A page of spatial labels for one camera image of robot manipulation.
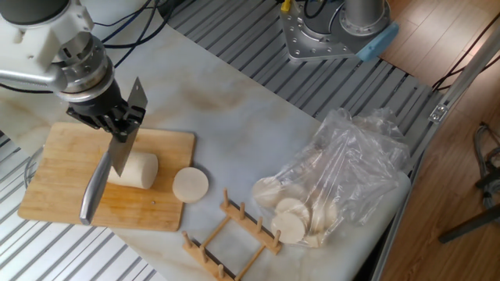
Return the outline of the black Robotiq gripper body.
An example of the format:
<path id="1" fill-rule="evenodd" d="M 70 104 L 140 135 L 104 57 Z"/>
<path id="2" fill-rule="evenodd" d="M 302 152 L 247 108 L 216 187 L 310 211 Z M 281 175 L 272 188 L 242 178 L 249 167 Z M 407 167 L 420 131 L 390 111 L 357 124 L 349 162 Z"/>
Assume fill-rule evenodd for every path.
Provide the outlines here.
<path id="1" fill-rule="evenodd" d="M 118 84 L 111 84 L 98 97 L 89 101 L 69 103 L 66 114 L 95 129 L 119 129 L 127 113 L 127 102 Z"/>

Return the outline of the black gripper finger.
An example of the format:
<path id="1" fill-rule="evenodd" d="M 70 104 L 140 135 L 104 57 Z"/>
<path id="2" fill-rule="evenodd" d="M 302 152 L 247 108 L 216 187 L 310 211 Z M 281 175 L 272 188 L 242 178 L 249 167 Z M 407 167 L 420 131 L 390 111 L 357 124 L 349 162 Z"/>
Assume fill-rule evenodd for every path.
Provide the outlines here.
<path id="1" fill-rule="evenodd" d="M 125 143 L 131 132 L 135 129 L 125 119 L 118 119 L 112 115 L 104 115 L 105 131 L 111 133 L 119 143 Z"/>
<path id="2" fill-rule="evenodd" d="M 146 110 L 142 107 L 135 105 L 129 106 L 127 108 L 127 113 L 123 116 L 123 119 L 135 126 L 140 126 L 144 120 Z"/>

